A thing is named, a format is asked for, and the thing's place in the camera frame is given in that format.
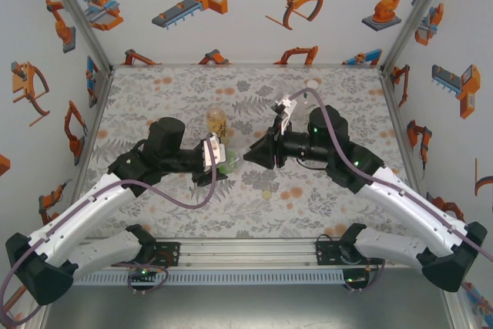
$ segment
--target green object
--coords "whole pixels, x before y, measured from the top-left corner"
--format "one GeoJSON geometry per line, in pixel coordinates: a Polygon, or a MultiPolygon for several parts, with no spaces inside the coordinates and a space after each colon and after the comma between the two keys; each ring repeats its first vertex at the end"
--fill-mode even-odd
{"type": "Polygon", "coordinates": [[[238,154],[234,150],[226,149],[226,162],[218,166],[219,172],[223,175],[234,173],[238,168],[238,159],[238,154]]]}

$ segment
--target black joint housing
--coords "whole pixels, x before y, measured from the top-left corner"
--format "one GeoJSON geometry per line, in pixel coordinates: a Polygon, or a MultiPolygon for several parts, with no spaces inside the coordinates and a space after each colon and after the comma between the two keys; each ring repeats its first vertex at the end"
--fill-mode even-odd
{"type": "MultiPolygon", "coordinates": [[[[5,243],[10,266],[24,255],[31,246],[29,238],[15,233],[5,243]]],[[[54,267],[45,262],[45,256],[31,253],[21,264],[15,275],[27,288],[35,301],[44,306],[51,304],[63,296],[72,286],[73,274],[79,268],[68,260],[60,267],[54,267]]]]}
{"type": "MultiPolygon", "coordinates": [[[[384,161],[369,149],[351,142],[347,120],[341,117],[332,106],[325,106],[325,109],[334,128],[337,142],[345,156],[360,171],[367,175],[373,175],[384,165],[384,161]]],[[[274,166],[283,167],[288,157],[303,161],[313,160],[326,163],[327,175],[336,184],[353,193],[359,192],[363,186],[369,183],[365,178],[351,170],[339,156],[321,108],[315,109],[310,114],[308,133],[296,133],[292,131],[292,126],[289,124],[284,134],[279,135],[278,125],[280,121],[280,117],[277,116],[266,135],[250,147],[250,151],[243,156],[246,161],[272,170],[274,166]]]]}
{"type": "Polygon", "coordinates": [[[358,234],[366,228],[363,223],[353,223],[340,238],[340,253],[347,262],[356,263],[362,259],[366,260],[366,257],[363,257],[354,246],[358,234]]]}
{"type": "Polygon", "coordinates": [[[154,257],[154,252],[156,249],[156,239],[154,239],[154,237],[139,224],[130,225],[126,228],[126,231],[135,235],[136,238],[139,240],[140,245],[142,246],[133,261],[138,264],[147,264],[154,257]]]}
{"type": "Polygon", "coordinates": [[[157,123],[152,123],[149,136],[144,143],[144,153],[152,153],[161,157],[179,150],[182,144],[185,124],[179,119],[164,117],[157,123]]]}
{"type": "MultiPolygon", "coordinates": [[[[466,237],[477,246],[481,246],[488,231],[478,222],[467,225],[466,237]]],[[[457,292],[461,287],[472,263],[478,256],[477,250],[466,242],[453,248],[452,254],[436,257],[428,248],[416,258],[423,265],[423,275],[437,287],[447,292],[457,292]]]]}

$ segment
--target conveyor belt illustration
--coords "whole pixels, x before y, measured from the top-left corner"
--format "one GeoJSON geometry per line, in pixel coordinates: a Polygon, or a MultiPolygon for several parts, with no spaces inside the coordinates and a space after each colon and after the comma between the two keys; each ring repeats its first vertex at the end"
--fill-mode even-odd
{"type": "Polygon", "coordinates": [[[467,119],[475,110],[475,94],[481,87],[481,74],[475,65],[470,65],[461,76],[457,76],[439,65],[431,68],[431,78],[455,93],[460,104],[461,118],[467,119]]]}
{"type": "Polygon", "coordinates": [[[171,25],[176,23],[188,15],[193,16],[195,11],[205,11],[212,9],[221,15],[228,12],[227,0],[183,0],[170,9],[165,10],[153,18],[153,24],[169,29],[171,25]]]}

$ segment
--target metal frame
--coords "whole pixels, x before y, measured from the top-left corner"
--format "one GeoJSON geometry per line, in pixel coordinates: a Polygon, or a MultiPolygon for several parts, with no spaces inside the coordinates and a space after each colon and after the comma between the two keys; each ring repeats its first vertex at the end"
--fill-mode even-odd
{"type": "Polygon", "coordinates": [[[407,17],[406,22],[404,23],[404,27],[401,30],[401,33],[398,35],[397,39],[394,42],[391,50],[388,53],[388,57],[384,63],[384,73],[389,76],[392,73],[392,69],[401,53],[404,51],[409,40],[412,38],[414,32],[418,28],[423,19],[424,15],[428,13],[428,9],[430,8],[430,4],[433,0],[418,0],[411,11],[409,17],[407,17]]]}
{"type": "MultiPolygon", "coordinates": [[[[94,53],[95,60],[101,66],[101,70],[105,72],[106,78],[102,82],[102,93],[99,97],[98,111],[93,123],[92,132],[86,143],[88,148],[92,148],[96,141],[96,133],[101,122],[102,114],[108,98],[109,89],[112,83],[114,70],[109,62],[103,47],[99,44],[93,30],[84,16],[83,10],[80,8],[77,0],[62,0],[65,7],[70,12],[77,24],[79,31],[83,35],[84,39],[88,42],[89,47],[94,53]]],[[[394,124],[394,130],[396,132],[397,143],[401,150],[402,159],[404,162],[404,168],[406,169],[407,178],[410,185],[416,189],[419,193],[424,194],[424,185],[421,179],[417,175],[417,171],[414,168],[411,159],[411,147],[406,140],[405,126],[402,123],[401,116],[397,107],[397,102],[394,98],[394,93],[389,79],[391,71],[403,52],[407,43],[411,40],[415,29],[419,26],[423,15],[428,10],[432,0],[418,0],[416,6],[414,6],[411,14],[407,18],[407,21],[402,28],[401,33],[397,37],[391,50],[388,53],[388,57],[384,63],[383,76],[381,79],[382,87],[384,90],[385,99],[389,113],[394,124]]],[[[207,66],[203,68],[227,68],[227,66],[207,66]]],[[[235,65],[235,67],[260,67],[259,65],[235,65]]],[[[367,69],[368,67],[363,65],[357,66],[344,66],[344,65],[328,65],[328,64],[316,64],[312,66],[307,65],[279,65],[277,68],[353,68],[353,69],[367,69]]],[[[117,68],[134,68],[134,66],[118,66],[117,68]]],[[[75,190],[72,196],[72,202],[75,202],[82,189],[82,183],[86,174],[87,167],[89,165],[91,151],[86,150],[82,154],[82,161],[79,171],[78,179],[76,180],[75,190]]],[[[314,249],[314,239],[296,239],[296,240],[284,240],[284,239],[256,239],[256,240],[231,240],[231,239],[219,239],[219,240],[178,240],[182,245],[180,254],[180,263],[176,268],[177,270],[262,270],[262,269],[303,269],[312,270],[320,269],[317,266],[317,258],[314,249]]],[[[341,267],[328,267],[327,269],[337,269],[341,267]]],[[[444,304],[447,305],[450,312],[449,320],[452,327],[463,328],[472,327],[474,317],[471,310],[468,310],[468,301],[464,294],[449,294],[444,293],[444,304]]],[[[49,312],[49,309],[45,307],[40,311],[36,317],[27,323],[25,328],[41,327],[43,317],[49,312]]]]}
{"type": "Polygon", "coordinates": [[[102,114],[105,112],[106,100],[108,99],[109,89],[111,88],[114,75],[114,69],[110,72],[109,76],[96,75],[96,85],[101,85],[100,96],[98,96],[98,102],[96,103],[96,117],[94,118],[91,132],[87,137],[84,145],[86,147],[86,150],[82,151],[82,158],[79,162],[79,172],[77,174],[77,179],[75,180],[75,187],[72,193],[70,204],[73,204],[80,197],[82,185],[84,183],[84,177],[86,177],[87,167],[89,166],[89,161],[91,160],[92,148],[94,147],[94,142],[96,141],[96,137],[98,135],[98,128],[101,124],[102,114]],[[102,77],[102,81],[97,81],[98,77],[100,76],[102,77]]]}

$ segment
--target metal corner post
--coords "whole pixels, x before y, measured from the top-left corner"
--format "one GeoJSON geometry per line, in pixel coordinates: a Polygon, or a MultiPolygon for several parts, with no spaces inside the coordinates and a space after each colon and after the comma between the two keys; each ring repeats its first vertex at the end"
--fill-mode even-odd
{"type": "Polygon", "coordinates": [[[75,25],[89,45],[91,52],[94,53],[93,58],[98,62],[100,69],[104,71],[105,75],[108,76],[112,69],[111,63],[109,62],[108,57],[106,56],[106,53],[98,39],[94,35],[92,27],[87,21],[84,11],[80,7],[79,3],[77,0],[62,0],[62,3],[72,16],[75,25]]]}
{"type": "Polygon", "coordinates": [[[76,202],[81,195],[82,185],[84,183],[84,178],[86,177],[87,168],[89,167],[89,161],[92,156],[92,148],[94,147],[94,142],[98,135],[99,124],[101,123],[102,114],[105,111],[106,100],[108,99],[109,90],[111,89],[114,69],[110,72],[110,75],[104,75],[104,80],[101,81],[102,89],[100,92],[100,97],[98,98],[96,117],[94,118],[94,123],[92,124],[92,130],[86,140],[86,150],[82,151],[82,158],[79,165],[79,172],[77,174],[77,180],[75,181],[75,188],[72,194],[72,199],[70,203],[76,202]]]}
{"type": "Polygon", "coordinates": [[[407,140],[406,125],[402,121],[401,114],[399,113],[399,106],[394,97],[394,91],[392,89],[392,82],[387,75],[383,75],[381,79],[382,89],[384,90],[385,100],[387,101],[388,112],[391,116],[391,121],[394,125],[395,136],[397,144],[401,150],[402,162],[406,169],[407,179],[409,185],[421,195],[424,195],[424,184],[418,176],[418,172],[412,161],[412,149],[407,140]]]}
{"type": "Polygon", "coordinates": [[[407,17],[407,21],[405,22],[401,33],[392,45],[392,48],[388,53],[388,57],[384,62],[384,74],[386,76],[391,74],[397,59],[403,52],[414,31],[418,28],[432,1],[433,0],[418,0],[416,5],[413,7],[413,10],[411,11],[409,17],[407,17]]]}

